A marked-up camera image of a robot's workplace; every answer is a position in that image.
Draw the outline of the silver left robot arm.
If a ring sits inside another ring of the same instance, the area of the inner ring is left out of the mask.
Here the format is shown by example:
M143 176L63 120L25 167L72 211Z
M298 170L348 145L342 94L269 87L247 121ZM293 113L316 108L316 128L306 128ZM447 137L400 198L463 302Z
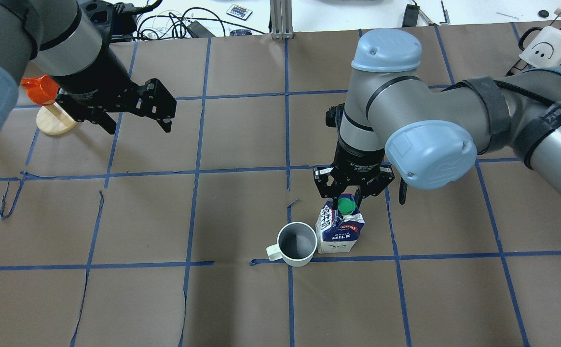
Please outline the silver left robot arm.
M29 62L58 86L56 102L74 121L114 134L112 112L157 121L169 133L177 102L159 79L130 79L109 46L115 34L131 34L135 16L159 6L104 0L0 0L0 132L18 100Z

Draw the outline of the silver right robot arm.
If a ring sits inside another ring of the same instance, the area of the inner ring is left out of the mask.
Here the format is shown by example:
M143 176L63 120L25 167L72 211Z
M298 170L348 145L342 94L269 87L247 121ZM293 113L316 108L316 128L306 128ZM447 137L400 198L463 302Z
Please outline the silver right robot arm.
M406 186L439 189L503 147L561 195L561 66L432 92L417 75L421 56L421 42L401 29L360 37L346 100L325 114L337 143L331 166L313 170L323 199L336 206L355 186L360 204L393 182L391 167Z

